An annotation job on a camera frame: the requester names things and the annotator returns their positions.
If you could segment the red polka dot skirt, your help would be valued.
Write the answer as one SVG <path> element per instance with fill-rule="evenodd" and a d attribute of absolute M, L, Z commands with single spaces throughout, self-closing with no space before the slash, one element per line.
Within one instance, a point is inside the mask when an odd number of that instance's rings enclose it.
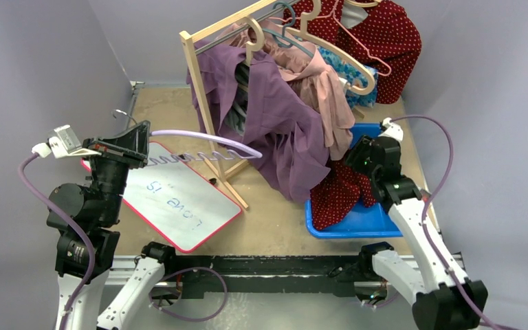
<path fill-rule="evenodd" d="M 370 208 L 377 203 L 366 175 L 357 173 L 343 161 L 328 162 L 329 174 L 310 192 L 312 224 L 324 230 L 340 223 L 357 203 Z"/>

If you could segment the purple pleated skirt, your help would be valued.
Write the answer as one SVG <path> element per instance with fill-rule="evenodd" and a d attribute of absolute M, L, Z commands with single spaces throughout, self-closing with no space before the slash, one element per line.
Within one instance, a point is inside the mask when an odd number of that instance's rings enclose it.
<path fill-rule="evenodd" d="M 295 111 L 289 109 L 286 118 L 257 122 L 243 135 L 228 127 L 223 119 L 237 96 L 235 71 L 245 55 L 243 48 L 220 44 L 197 56 L 214 130 L 262 152 L 262 158 L 251 159 L 253 167 L 286 199 L 303 203 L 330 171 L 322 124 L 316 121 L 319 114 L 314 111 L 299 123 L 293 117 Z"/>

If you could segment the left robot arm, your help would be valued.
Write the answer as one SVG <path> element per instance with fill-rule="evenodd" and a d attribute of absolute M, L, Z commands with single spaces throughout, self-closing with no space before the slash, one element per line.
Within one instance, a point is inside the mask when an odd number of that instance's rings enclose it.
<path fill-rule="evenodd" d="M 54 157 L 79 157 L 89 164 L 88 185 L 61 184 L 47 198 L 46 224 L 60 234 L 58 329 L 96 328 L 102 288 L 120 238 L 110 228 L 120 221 L 129 171 L 148 163 L 150 134 L 151 123 L 144 120 L 107 138 L 80 141 L 68 125 L 48 135 Z"/>

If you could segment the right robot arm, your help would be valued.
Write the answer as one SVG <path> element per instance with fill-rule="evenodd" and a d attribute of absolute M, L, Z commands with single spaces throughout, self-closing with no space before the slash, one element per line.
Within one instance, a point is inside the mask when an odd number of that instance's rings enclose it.
<path fill-rule="evenodd" d="M 402 173 L 401 145 L 386 135 L 363 135 L 345 164 L 368 177 L 371 194 L 397 226 L 410 247 L 416 267 L 384 244 L 368 248 L 358 262 L 369 280 L 386 279 L 410 304 L 418 329 L 475 329 L 488 291 L 471 280 L 448 251 L 432 221 L 416 183 Z"/>

